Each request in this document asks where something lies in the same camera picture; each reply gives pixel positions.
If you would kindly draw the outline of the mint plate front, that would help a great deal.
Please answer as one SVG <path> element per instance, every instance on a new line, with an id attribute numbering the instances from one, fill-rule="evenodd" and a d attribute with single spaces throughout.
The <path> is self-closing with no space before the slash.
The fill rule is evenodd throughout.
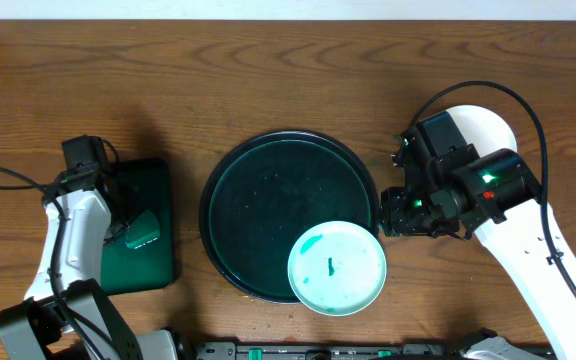
<path id="1" fill-rule="evenodd" d="M 305 231 L 287 261 L 287 277 L 298 300 L 332 317 L 358 313 L 373 303 L 387 278 L 387 261 L 377 237 L 346 221 L 329 221 Z"/>

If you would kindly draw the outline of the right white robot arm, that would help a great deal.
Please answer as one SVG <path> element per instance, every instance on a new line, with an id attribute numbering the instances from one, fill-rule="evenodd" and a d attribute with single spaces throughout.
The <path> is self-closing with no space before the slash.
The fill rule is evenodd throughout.
<path id="1" fill-rule="evenodd" d="M 405 184 L 381 195 L 380 226 L 394 236 L 476 238 L 507 272 L 555 355 L 576 359 L 576 257 L 524 160 L 473 145 L 442 155 L 403 146 Z"/>

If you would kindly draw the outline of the green sponge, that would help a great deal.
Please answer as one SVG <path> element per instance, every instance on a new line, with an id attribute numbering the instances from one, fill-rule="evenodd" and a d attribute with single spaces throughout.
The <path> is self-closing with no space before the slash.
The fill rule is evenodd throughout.
<path id="1" fill-rule="evenodd" d="M 129 249 L 137 249 L 158 240 L 160 236 L 160 224 L 156 215 L 146 210 L 130 224 L 124 235 L 124 242 Z"/>

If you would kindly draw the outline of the white plate with green stain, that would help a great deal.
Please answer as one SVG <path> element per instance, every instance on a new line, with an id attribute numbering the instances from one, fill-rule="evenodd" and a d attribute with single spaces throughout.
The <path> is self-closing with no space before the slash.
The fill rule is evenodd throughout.
<path id="1" fill-rule="evenodd" d="M 446 109 L 467 144 L 473 144 L 480 157 L 500 149 L 518 151 L 514 133 L 495 112 L 476 105 L 458 105 Z"/>

